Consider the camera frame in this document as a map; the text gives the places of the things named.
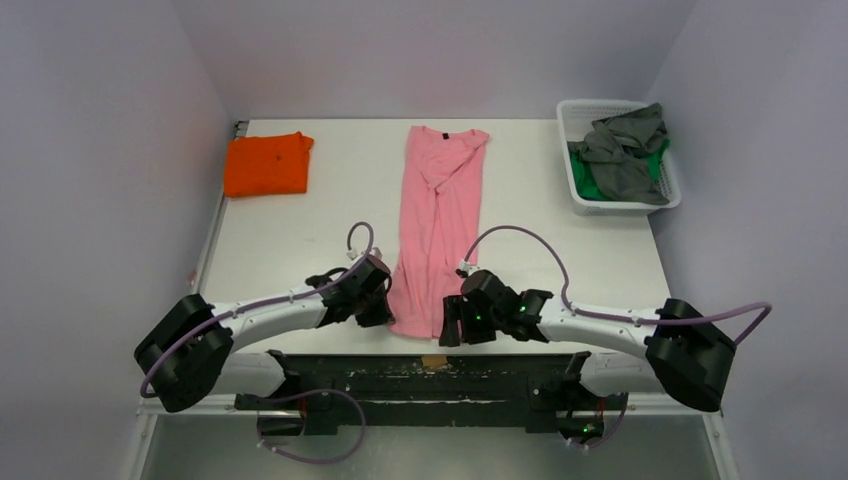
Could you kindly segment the pink t shirt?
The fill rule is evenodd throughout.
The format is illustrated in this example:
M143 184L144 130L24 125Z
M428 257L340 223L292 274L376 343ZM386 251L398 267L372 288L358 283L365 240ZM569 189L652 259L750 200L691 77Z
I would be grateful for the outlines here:
M390 330L437 338L443 298L457 295L460 260L478 238L483 167L490 135L413 126L407 136L399 214L399 255L388 303Z

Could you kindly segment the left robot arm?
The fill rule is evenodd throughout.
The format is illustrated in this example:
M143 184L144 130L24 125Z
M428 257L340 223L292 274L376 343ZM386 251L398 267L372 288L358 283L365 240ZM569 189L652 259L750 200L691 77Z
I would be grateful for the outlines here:
M298 382L275 350L247 347L282 334L314 330L349 318L362 328L393 322L387 293L389 268L365 254L280 297L214 305L199 294L181 298L135 348L144 373L142 397L169 413L209 395L246 395L284 409L297 399Z

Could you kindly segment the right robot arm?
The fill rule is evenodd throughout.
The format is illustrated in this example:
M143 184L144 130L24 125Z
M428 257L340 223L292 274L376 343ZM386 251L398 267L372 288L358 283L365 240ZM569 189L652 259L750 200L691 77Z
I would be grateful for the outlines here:
M550 291L516 292L488 270L464 278L443 299L440 345L491 342L499 333L520 342L572 342L596 347L573 356L561 381L564 399L584 407L597 397L662 393L689 408L720 409L737 344L712 323L688 319L685 302L655 310L566 305Z

